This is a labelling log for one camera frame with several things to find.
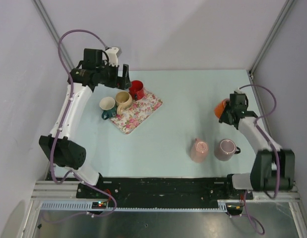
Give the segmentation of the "red mug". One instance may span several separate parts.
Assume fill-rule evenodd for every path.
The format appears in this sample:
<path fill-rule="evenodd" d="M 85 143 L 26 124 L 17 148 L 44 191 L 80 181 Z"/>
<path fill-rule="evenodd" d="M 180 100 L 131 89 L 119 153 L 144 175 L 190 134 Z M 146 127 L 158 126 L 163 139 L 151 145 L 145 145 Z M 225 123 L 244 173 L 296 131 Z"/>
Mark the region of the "red mug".
<path fill-rule="evenodd" d="M 129 94 L 135 101 L 138 101 L 144 97 L 144 85 L 139 80 L 134 80 L 131 82 L 131 87 L 129 88 Z"/>

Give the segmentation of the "orange mug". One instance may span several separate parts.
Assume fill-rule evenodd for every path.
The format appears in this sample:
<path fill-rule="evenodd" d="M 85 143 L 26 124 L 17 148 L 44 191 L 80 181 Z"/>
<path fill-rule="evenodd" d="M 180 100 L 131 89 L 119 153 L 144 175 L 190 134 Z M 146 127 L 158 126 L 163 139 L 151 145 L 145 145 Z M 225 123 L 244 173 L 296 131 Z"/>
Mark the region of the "orange mug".
<path fill-rule="evenodd" d="M 226 107 L 226 104 L 229 103 L 229 99 L 226 98 L 222 100 L 214 109 L 214 114 L 215 116 L 220 119 L 222 113 L 224 112 L 224 109 Z"/>

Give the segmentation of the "beige mug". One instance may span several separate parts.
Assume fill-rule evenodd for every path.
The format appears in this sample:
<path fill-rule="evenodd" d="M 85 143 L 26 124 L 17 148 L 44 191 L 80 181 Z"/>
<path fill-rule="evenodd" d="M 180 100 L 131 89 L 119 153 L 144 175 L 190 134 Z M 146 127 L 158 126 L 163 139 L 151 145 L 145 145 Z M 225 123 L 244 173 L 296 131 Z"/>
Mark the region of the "beige mug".
<path fill-rule="evenodd" d="M 132 96 L 126 91 L 117 93 L 115 96 L 115 101 L 118 115 L 123 114 L 126 109 L 130 108 L 133 102 Z"/>

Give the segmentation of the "dark green mug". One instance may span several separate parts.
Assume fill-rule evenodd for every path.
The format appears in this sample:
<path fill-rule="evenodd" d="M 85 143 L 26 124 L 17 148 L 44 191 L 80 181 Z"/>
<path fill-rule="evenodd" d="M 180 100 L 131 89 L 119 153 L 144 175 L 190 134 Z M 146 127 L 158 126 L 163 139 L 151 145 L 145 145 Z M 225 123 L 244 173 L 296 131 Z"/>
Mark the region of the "dark green mug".
<path fill-rule="evenodd" d="M 103 110 L 101 118 L 107 120 L 114 118 L 117 115 L 116 101 L 112 97 L 105 97 L 99 103 L 100 108 Z"/>

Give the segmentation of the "mauve mug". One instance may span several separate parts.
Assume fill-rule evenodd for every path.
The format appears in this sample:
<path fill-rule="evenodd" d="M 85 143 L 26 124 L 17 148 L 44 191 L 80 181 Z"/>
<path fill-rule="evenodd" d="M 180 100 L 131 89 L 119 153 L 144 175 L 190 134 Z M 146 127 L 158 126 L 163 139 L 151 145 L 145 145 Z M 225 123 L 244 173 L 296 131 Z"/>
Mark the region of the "mauve mug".
<path fill-rule="evenodd" d="M 234 155 L 240 153 L 240 147 L 238 147 L 235 142 L 230 139 L 223 139 L 219 141 L 214 150 L 215 157 L 220 161 L 228 161 Z"/>

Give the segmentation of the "pink mug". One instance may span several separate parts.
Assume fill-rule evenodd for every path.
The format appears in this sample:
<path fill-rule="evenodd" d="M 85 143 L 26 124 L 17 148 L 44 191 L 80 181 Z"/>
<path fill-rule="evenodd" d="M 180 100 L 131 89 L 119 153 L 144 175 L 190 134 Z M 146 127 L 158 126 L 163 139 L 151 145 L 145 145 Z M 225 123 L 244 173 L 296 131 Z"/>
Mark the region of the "pink mug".
<path fill-rule="evenodd" d="M 191 160 L 196 163 L 202 163 L 203 161 L 206 160 L 208 154 L 209 154 L 208 143 L 201 140 L 200 138 L 196 138 L 190 150 Z"/>

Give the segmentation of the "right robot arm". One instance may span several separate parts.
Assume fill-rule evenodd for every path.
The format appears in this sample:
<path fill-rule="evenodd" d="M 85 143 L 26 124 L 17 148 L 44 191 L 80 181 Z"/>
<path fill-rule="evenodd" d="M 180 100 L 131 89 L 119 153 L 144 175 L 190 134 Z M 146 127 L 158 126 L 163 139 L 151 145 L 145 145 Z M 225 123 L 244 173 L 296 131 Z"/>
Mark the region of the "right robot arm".
<path fill-rule="evenodd" d="M 248 110 L 247 95 L 239 90 L 230 94 L 215 108 L 220 123 L 233 126 L 248 141 L 255 152 L 250 173 L 230 174 L 231 182 L 224 185 L 224 194 L 234 199 L 242 190 L 289 191 L 294 185 L 295 154 L 283 149 L 258 125 L 258 116 Z"/>

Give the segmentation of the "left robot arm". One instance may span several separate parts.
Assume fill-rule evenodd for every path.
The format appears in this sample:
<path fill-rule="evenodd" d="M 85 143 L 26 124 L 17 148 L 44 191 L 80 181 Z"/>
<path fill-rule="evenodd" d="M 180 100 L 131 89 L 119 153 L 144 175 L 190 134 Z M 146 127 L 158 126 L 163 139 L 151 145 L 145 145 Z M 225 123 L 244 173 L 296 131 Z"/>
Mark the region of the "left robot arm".
<path fill-rule="evenodd" d="M 131 87 L 127 64 L 123 65 L 122 76 L 118 75 L 120 53 L 118 47 L 84 50 L 83 60 L 69 72 L 66 97 L 54 127 L 49 135 L 39 139 L 50 164 L 66 168 L 88 183 L 87 192 L 94 198 L 104 194 L 104 185 L 98 182 L 100 174 L 92 168 L 86 149 L 74 141 L 74 135 L 84 108 L 98 85 L 121 90 Z"/>

